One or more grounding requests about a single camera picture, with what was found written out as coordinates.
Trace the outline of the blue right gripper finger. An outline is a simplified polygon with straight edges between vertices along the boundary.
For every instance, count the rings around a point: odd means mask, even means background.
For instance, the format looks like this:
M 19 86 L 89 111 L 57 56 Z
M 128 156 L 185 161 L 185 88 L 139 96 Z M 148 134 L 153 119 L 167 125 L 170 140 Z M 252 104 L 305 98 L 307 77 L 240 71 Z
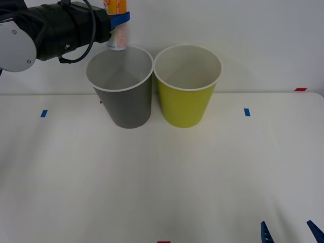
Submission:
M 317 243 L 324 243 L 324 233 L 311 221 L 307 221 L 307 225 L 310 228 Z
M 261 222 L 261 243 L 274 243 L 265 221 Z

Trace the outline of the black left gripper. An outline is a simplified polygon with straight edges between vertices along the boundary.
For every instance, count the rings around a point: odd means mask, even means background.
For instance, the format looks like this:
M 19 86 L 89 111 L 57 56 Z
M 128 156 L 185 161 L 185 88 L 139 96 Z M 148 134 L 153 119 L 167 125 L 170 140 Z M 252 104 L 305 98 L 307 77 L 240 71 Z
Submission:
M 130 20 L 130 12 L 115 14 L 108 17 L 103 8 L 92 6 L 96 20 L 96 35 L 94 42 L 103 43 L 109 40 L 109 28 L 116 28 Z M 89 7 L 82 2 L 74 2 L 74 20 L 78 33 L 78 46 L 88 45 L 92 38 L 93 21 Z

